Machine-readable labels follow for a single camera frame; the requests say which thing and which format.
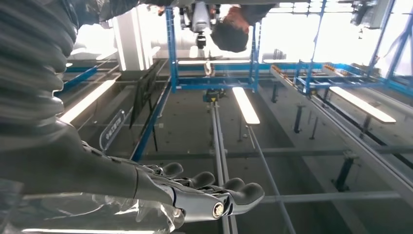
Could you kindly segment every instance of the metal pipe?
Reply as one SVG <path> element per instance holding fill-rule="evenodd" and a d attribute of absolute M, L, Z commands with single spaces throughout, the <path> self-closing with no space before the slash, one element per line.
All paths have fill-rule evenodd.
<path fill-rule="evenodd" d="M 254 139 L 255 145 L 257 146 L 258 153 L 260 155 L 261 161 L 264 164 L 265 172 L 267 173 L 267 176 L 270 179 L 272 189 L 273 189 L 276 196 L 280 196 L 280 191 L 278 190 L 277 184 L 275 183 L 274 178 L 272 177 L 270 168 L 268 167 L 268 164 L 267 164 L 267 161 L 265 160 L 264 154 L 261 151 L 260 144 L 258 143 L 258 140 L 255 137 L 254 130 L 252 129 L 251 126 L 250 126 L 250 131 L 251 131 L 251 137 Z M 289 230 L 290 234 L 295 234 L 296 231 L 294 230 L 293 223 L 291 222 L 290 216 L 288 215 L 287 209 L 285 208 L 285 205 L 282 201 L 280 202 L 280 209 L 281 209 L 281 214 L 284 217 L 285 223 L 287 224 L 287 227 L 288 227 L 288 230 Z"/>
<path fill-rule="evenodd" d="M 281 195 L 266 196 L 261 203 L 301 203 L 301 202 L 324 202 L 334 200 L 376 200 L 376 199 L 400 199 L 400 195 L 394 191 L 382 192 L 346 192 L 328 194 L 303 194 L 303 195 Z"/>
<path fill-rule="evenodd" d="M 308 65 L 307 79 L 305 80 L 304 93 L 306 93 L 306 94 L 308 94 L 310 92 L 310 82 L 311 82 L 311 74 L 312 74 L 312 71 L 313 71 L 314 56 L 316 55 L 317 41 L 319 39 L 321 21 L 322 21 L 322 18 L 324 16 L 324 11 L 325 11 L 325 5 L 326 4 L 327 4 L 327 0 L 323 0 L 322 6 L 321 6 L 321 12 L 320 12 L 319 26 L 317 28 L 316 37 L 314 38 L 314 51 L 313 51 L 313 55 L 311 56 L 310 64 Z"/>
<path fill-rule="evenodd" d="M 401 54 L 403 53 L 404 46 L 406 45 L 407 39 L 410 35 L 410 32 L 412 31 L 412 25 L 413 25 L 413 7 L 411 9 L 411 14 L 409 16 L 409 20 L 407 21 L 406 29 L 403 31 L 403 34 L 401 35 L 400 38 L 400 43 L 396 49 L 396 52 L 393 56 L 392 62 L 390 63 L 390 68 L 389 71 L 387 72 L 386 75 L 386 84 L 390 84 L 390 79 L 394 74 L 394 71 L 396 70 L 396 66 L 398 65 L 400 61 Z"/>
<path fill-rule="evenodd" d="M 228 165 L 226 163 L 226 153 L 225 153 L 225 147 L 224 147 L 224 138 L 222 135 L 222 129 L 221 129 L 221 120 L 219 116 L 219 111 L 218 111 L 218 104 L 217 102 L 215 103 L 215 116 L 216 116 L 216 125 L 217 125 L 217 133 L 218 133 L 218 141 L 219 141 L 219 149 L 221 152 L 221 161 L 222 161 L 222 171 L 224 173 L 224 182 L 227 182 L 229 180 L 229 174 L 228 174 Z M 230 224 L 231 224 L 231 233 L 232 234 L 238 234 L 238 229 L 237 229 L 237 220 L 235 219 L 234 216 L 229 217 Z"/>
<path fill-rule="evenodd" d="M 302 114 L 302 106 L 297 106 L 296 121 L 294 123 L 294 132 L 295 133 L 300 133 L 301 114 Z"/>
<path fill-rule="evenodd" d="M 211 105 L 211 115 L 212 115 L 212 128 L 213 128 L 213 135 L 214 135 L 214 147 L 215 147 L 215 159 L 217 163 L 217 176 L 218 176 L 218 185 L 224 185 L 224 176 L 222 171 L 222 162 L 221 162 L 221 152 L 219 149 L 220 143 L 218 140 L 218 129 L 217 129 L 217 120 L 215 115 L 215 107 L 214 103 L 212 102 Z"/>
<path fill-rule="evenodd" d="M 313 132 L 311 134 L 310 140 L 314 140 L 314 136 L 316 135 L 316 129 L 317 129 L 317 124 L 319 122 L 319 118 L 316 117 L 316 121 L 314 122 L 314 128 L 313 128 Z"/>
<path fill-rule="evenodd" d="M 214 146 L 215 146 L 215 160 L 217 163 L 217 176 L 218 176 L 218 185 L 223 186 L 224 185 L 224 170 L 223 170 L 223 162 L 222 162 L 222 155 L 221 155 L 221 143 L 219 141 L 219 129 L 218 128 L 218 118 L 216 114 L 216 105 L 212 102 L 211 105 L 211 115 L 212 115 L 212 128 L 213 128 L 213 135 L 214 135 Z M 224 234 L 230 234 L 230 227 L 229 227 L 229 220 L 228 217 L 223 217 L 222 218 L 222 226 L 223 226 L 223 233 Z"/>
<path fill-rule="evenodd" d="M 374 65 L 375 65 L 375 62 L 376 62 L 376 56 L 378 54 L 378 50 L 380 48 L 381 41 L 383 40 L 384 32 L 386 31 L 386 27 L 387 27 L 387 24 L 389 22 L 390 14 L 392 12 L 392 9 L 393 9 L 393 6 L 394 6 L 395 2 L 396 2 L 396 0 L 390 0 L 389 4 L 387 5 L 386 12 L 384 13 L 384 18 L 383 18 L 383 21 L 381 23 L 382 24 L 381 32 L 380 32 L 380 35 L 378 36 L 377 45 L 375 46 L 375 50 L 374 50 L 372 58 L 370 60 L 369 70 L 367 71 L 367 78 L 370 77 L 370 75 L 373 71 L 373 68 L 374 68 Z"/>

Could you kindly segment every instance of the fluorescent light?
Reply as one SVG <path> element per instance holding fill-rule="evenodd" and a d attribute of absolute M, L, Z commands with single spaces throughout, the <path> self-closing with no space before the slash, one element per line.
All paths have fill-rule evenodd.
<path fill-rule="evenodd" d="M 78 49 L 73 50 L 73 51 L 70 53 L 70 55 L 80 54 L 80 53 L 83 53 L 83 52 L 86 52 L 86 48 L 85 48 L 85 47 L 82 47 L 82 48 L 78 48 Z"/>
<path fill-rule="evenodd" d="M 396 123 L 396 120 L 389 116 L 388 114 L 382 112 L 381 110 L 373 107 L 372 105 L 368 104 L 366 101 L 361 100 L 360 98 L 354 96 L 353 94 L 345 91 L 340 87 L 330 87 L 330 90 L 333 91 L 335 94 L 339 95 L 346 101 L 352 103 L 356 107 L 360 108 L 361 110 L 365 111 L 367 114 L 371 115 L 372 117 L 378 119 L 380 122 L 383 123 Z"/>
<path fill-rule="evenodd" d="M 190 58 L 196 58 L 198 57 L 198 47 L 193 45 L 191 46 L 190 50 L 189 50 L 189 57 Z"/>
<path fill-rule="evenodd" d="M 103 53 L 103 54 L 99 55 L 98 57 L 96 57 L 96 60 L 104 60 L 104 59 L 106 59 L 107 57 L 113 55 L 116 52 L 117 52 L 117 49 L 113 48 L 109 52 Z"/>
<path fill-rule="evenodd" d="M 122 40 L 120 39 L 120 31 L 119 31 L 119 24 L 117 22 L 117 17 L 114 17 L 112 19 L 112 23 L 113 23 L 113 32 L 115 34 L 117 50 L 119 51 L 120 67 L 122 68 L 122 71 L 125 71 L 126 70 L 125 56 L 123 55 Z"/>
<path fill-rule="evenodd" d="M 195 64 L 205 64 L 206 60 L 186 60 L 186 61 L 178 61 L 180 65 L 195 65 Z M 249 63 L 249 60 L 215 60 L 209 61 L 211 64 L 231 64 L 231 63 Z"/>
<path fill-rule="evenodd" d="M 88 108 L 96 99 L 98 99 L 106 90 L 108 90 L 113 84 L 115 84 L 114 79 L 107 80 L 103 82 L 99 87 L 93 90 L 89 95 L 87 95 L 82 101 L 76 104 L 72 109 L 66 112 L 60 120 L 66 123 L 70 123 L 75 119 L 80 113 L 82 113 L 86 108 Z"/>
<path fill-rule="evenodd" d="M 24 233 L 80 233 L 80 234 L 154 234 L 154 231 L 122 231 L 122 230 L 84 230 L 84 229 L 23 229 Z"/>
<path fill-rule="evenodd" d="M 244 88 L 234 87 L 232 88 L 235 98 L 237 99 L 238 105 L 240 106 L 241 112 L 244 116 L 244 119 L 247 124 L 259 124 L 260 120 L 258 119 L 257 114 L 254 111 L 254 108 L 251 105 Z"/>
<path fill-rule="evenodd" d="M 158 53 L 158 51 L 161 49 L 160 46 L 155 46 L 152 48 L 152 56 L 155 56 L 156 53 Z"/>

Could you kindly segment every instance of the transparent acrylic sign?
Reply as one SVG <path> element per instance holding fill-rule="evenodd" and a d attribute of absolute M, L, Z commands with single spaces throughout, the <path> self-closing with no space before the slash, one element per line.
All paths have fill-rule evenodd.
<path fill-rule="evenodd" d="M 119 110 L 119 112 L 115 115 L 115 117 L 113 117 L 109 125 L 100 134 L 99 144 L 100 149 L 103 152 L 105 152 L 109 148 L 109 146 L 111 145 L 116 135 L 119 133 L 125 121 L 125 111 Z"/>

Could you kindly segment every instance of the ceiling light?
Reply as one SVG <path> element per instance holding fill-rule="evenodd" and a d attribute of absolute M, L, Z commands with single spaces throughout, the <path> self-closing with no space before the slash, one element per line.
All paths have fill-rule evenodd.
<path fill-rule="evenodd" d="M 237 99 L 238 105 L 240 106 L 245 122 L 247 124 L 259 124 L 260 120 L 258 119 L 258 116 L 255 113 L 251 102 L 246 96 L 244 88 L 234 87 L 232 88 L 232 91 L 234 92 L 235 98 Z"/>
<path fill-rule="evenodd" d="M 189 50 L 189 57 L 190 58 L 196 58 L 198 57 L 198 47 L 193 45 L 191 46 L 190 50 Z"/>
<path fill-rule="evenodd" d="M 84 53 L 86 52 L 86 48 L 82 47 L 82 48 L 77 48 L 75 50 L 73 50 L 70 55 L 75 55 L 75 54 L 80 54 L 80 53 Z"/>
<path fill-rule="evenodd" d="M 333 91 L 335 94 L 339 95 L 349 103 L 355 105 L 356 107 L 360 108 L 368 115 L 371 115 L 373 118 L 377 119 L 382 123 L 396 123 L 396 120 L 389 116 L 388 114 L 382 112 L 381 110 L 373 107 L 372 105 L 368 104 L 366 101 L 361 100 L 360 98 L 354 96 L 353 94 L 345 91 L 340 87 L 330 87 L 330 90 Z"/>
<path fill-rule="evenodd" d="M 79 233 L 79 234 L 154 234 L 154 231 L 122 231 L 122 230 L 84 230 L 84 229 L 23 229 L 24 233 Z"/>
<path fill-rule="evenodd" d="M 80 113 L 82 113 L 86 108 L 88 108 L 94 101 L 96 101 L 106 90 L 108 90 L 116 80 L 110 79 L 103 82 L 99 87 L 93 90 L 89 95 L 87 95 L 82 101 L 76 104 L 72 109 L 67 111 L 60 120 L 66 123 L 72 122 Z"/>
<path fill-rule="evenodd" d="M 116 52 L 117 52 L 117 49 L 113 48 L 113 49 L 111 49 L 109 52 L 106 52 L 106 53 L 103 53 L 103 54 L 99 55 L 99 56 L 96 58 L 96 60 L 104 60 L 104 59 L 106 59 L 107 57 L 113 55 L 113 54 L 116 53 Z"/>

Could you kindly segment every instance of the robotic hand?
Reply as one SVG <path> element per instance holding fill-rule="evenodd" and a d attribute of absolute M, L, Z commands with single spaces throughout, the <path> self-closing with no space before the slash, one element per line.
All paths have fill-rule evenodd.
<path fill-rule="evenodd" d="M 148 199 L 179 208 L 185 222 L 216 220 L 227 215 L 239 215 L 254 208 L 264 197 L 256 183 L 244 184 L 239 178 L 230 179 L 222 187 L 214 186 L 215 177 L 202 172 L 193 178 L 176 178 L 183 168 L 179 163 L 164 167 L 139 165 L 133 161 L 139 174 L 137 198 Z"/>

